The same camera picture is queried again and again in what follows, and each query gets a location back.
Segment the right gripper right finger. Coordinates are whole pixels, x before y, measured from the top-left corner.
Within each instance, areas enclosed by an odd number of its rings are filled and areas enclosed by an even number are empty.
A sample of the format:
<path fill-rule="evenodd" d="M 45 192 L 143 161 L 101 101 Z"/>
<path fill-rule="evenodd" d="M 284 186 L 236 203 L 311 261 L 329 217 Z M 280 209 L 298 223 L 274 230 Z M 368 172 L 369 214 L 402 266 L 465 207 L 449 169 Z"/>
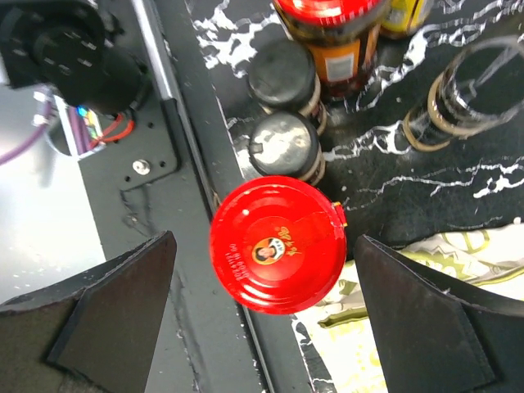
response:
<path fill-rule="evenodd" d="M 361 236 L 355 264 L 390 392 L 521 392 L 523 303 Z"/>

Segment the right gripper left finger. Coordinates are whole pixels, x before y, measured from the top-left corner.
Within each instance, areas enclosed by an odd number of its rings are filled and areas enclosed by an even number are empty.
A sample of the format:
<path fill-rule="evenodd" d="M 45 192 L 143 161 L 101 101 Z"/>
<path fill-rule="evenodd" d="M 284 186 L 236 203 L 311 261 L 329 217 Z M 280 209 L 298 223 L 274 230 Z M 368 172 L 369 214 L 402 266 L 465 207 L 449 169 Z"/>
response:
<path fill-rule="evenodd" d="M 177 244 L 123 255 L 1 305 L 3 392 L 143 392 Z"/>

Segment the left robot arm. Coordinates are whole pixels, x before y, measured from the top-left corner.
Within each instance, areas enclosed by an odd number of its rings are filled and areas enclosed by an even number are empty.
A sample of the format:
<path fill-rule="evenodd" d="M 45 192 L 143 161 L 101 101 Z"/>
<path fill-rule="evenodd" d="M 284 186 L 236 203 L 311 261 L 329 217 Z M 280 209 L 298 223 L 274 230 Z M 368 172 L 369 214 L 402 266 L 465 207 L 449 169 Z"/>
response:
<path fill-rule="evenodd" d="M 136 110 L 150 83 L 143 63 L 114 42 L 118 28 L 95 1 L 3 1 L 1 83 L 49 84 L 67 104 L 102 115 Z"/>

